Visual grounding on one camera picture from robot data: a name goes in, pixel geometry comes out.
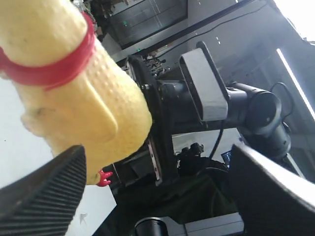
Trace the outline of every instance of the bright light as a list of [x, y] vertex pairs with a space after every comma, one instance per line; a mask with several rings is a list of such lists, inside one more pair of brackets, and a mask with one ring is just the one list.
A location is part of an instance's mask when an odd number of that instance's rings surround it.
[[283, 62], [283, 64], [284, 64], [286, 70], [288, 71], [288, 73], [289, 73], [289, 75], [290, 75], [292, 81], [294, 82], [294, 85], [296, 86], [297, 90], [299, 91], [299, 93], [300, 93], [300, 95], [301, 95], [303, 101], [305, 102], [305, 105], [307, 106], [307, 108], [309, 109], [309, 111], [310, 111], [310, 113], [311, 113], [313, 119], [315, 120], [315, 112], [314, 112], [313, 108], [311, 107], [311, 104], [310, 104], [310, 102], [308, 101], [308, 99], [307, 99], [305, 93], [303, 92], [303, 90], [302, 90], [302, 88], [301, 88], [299, 82], [297, 81], [296, 77], [294, 76], [294, 74], [293, 74], [293, 72], [292, 72], [292, 70], [291, 70], [289, 64], [287, 63], [287, 61], [286, 61], [284, 55], [282, 54], [282, 52], [281, 52], [280, 49], [277, 49], [277, 53], [278, 53], [279, 57], [281, 58], [281, 60], [282, 60], [282, 62]]
[[315, 1], [314, 0], [275, 0], [281, 13], [295, 26], [302, 38], [315, 41]]

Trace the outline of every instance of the white table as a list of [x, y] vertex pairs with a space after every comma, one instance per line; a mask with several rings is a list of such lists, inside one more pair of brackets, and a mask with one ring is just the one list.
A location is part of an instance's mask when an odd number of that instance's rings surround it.
[[[0, 188], [28, 175], [52, 159], [42, 138], [27, 131], [24, 112], [10, 81], [0, 78]], [[87, 186], [67, 236], [91, 236], [116, 206], [109, 187]]]

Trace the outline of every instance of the ridged rubber pad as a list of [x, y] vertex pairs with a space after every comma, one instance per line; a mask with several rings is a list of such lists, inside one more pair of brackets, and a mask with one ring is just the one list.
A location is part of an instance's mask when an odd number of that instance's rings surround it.
[[63, 236], [86, 185], [86, 158], [74, 146], [0, 190], [0, 236]]

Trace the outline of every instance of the red rubber band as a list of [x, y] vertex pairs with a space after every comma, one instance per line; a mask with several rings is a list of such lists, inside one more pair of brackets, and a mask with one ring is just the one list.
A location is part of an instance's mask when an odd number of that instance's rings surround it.
[[43, 86], [51, 90], [74, 80], [85, 70], [95, 53], [95, 34], [92, 20], [85, 13], [88, 24], [87, 34], [79, 47], [66, 58], [43, 67], [26, 67], [11, 62], [0, 48], [0, 71], [13, 81], [27, 86]]

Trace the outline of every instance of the rubber chicken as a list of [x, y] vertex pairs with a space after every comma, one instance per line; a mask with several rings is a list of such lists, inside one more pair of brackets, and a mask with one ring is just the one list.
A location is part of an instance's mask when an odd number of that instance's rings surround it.
[[58, 155], [82, 144], [87, 184], [142, 146], [152, 118], [137, 84], [67, 0], [0, 0], [0, 72], [25, 106], [22, 122]]

